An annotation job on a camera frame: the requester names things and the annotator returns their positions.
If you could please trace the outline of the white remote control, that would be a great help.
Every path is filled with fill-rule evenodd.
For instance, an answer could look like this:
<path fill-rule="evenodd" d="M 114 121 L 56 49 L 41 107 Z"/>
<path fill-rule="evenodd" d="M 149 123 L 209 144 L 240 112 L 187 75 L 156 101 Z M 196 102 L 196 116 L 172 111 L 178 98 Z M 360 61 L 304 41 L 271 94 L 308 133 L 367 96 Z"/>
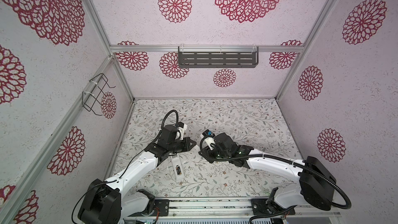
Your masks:
<path fill-rule="evenodd" d="M 179 154 L 171 154 L 169 155 L 169 158 L 172 163 L 172 169 L 175 174 L 176 181 L 177 182 L 183 181 L 185 178 L 185 174 L 183 171 L 183 166 Z"/>

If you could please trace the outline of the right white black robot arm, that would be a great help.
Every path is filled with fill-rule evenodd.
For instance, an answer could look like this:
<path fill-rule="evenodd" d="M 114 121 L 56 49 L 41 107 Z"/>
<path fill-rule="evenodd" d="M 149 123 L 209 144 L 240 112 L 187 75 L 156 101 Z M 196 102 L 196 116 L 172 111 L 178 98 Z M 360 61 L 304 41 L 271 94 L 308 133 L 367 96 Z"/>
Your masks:
<path fill-rule="evenodd" d="M 335 189 L 330 183 L 336 179 L 315 157 L 305 160 L 276 157 L 247 145 L 238 145 L 226 133 L 214 135 L 206 130 L 201 135 L 199 154 L 209 163 L 228 162 L 239 168 L 262 170 L 293 182 L 284 189 L 273 189 L 268 205 L 272 211 L 291 206 L 310 204 L 329 211 Z"/>

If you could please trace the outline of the black AAA battery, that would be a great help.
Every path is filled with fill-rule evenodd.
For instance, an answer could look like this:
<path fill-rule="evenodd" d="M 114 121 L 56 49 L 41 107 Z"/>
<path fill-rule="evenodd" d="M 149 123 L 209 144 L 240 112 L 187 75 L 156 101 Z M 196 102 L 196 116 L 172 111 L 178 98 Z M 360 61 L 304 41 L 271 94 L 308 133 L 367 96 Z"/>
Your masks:
<path fill-rule="evenodd" d="M 180 166 L 176 166 L 176 173 L 177 173 L 177 175 L 181 175 L 182 174 Z"/>

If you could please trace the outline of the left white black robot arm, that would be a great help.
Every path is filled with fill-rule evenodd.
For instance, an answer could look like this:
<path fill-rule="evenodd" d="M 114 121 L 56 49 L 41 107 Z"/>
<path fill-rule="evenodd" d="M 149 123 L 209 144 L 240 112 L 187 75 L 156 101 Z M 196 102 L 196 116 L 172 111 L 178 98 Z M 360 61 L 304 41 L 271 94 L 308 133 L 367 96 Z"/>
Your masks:
<path fill-rule="evenodd" d="M 145 190 L 127 193 L 170 155 L 190 151 L 197 143 L 184 136 L 187 125 L 178 122 L 160 129 L 158 136 L 125 169 L 106 180 L 95 179 L 72 211 L 84 224 L 122 224 L 136 213 L 149 215 L 155 197 Z"/>

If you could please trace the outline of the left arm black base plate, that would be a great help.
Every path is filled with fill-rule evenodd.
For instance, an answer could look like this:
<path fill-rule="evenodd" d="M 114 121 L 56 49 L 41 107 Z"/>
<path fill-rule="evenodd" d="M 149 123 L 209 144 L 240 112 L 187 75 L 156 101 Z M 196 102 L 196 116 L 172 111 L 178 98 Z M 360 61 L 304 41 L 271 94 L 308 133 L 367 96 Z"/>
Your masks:
<path fill-rule="evenodd" d="M 170 200 L 168 199 L 154 199 L 148 202 L 143 216 L 165 217 L 169 215 Z"/>

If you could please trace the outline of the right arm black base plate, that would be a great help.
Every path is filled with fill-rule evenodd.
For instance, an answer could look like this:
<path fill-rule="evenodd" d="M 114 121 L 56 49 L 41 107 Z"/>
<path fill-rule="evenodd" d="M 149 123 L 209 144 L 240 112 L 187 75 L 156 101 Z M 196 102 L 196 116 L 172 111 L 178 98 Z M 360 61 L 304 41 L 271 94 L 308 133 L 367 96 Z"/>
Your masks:
<path fill-rule="evenodd" d="M 255 216 L 278 216 L 278 215 L 295 215 L 295 209 L 287 209 L 280 207 L 273 201 L 269 201 L 268 198 L 255 198 L 251 199 L 251 207 Z"/>

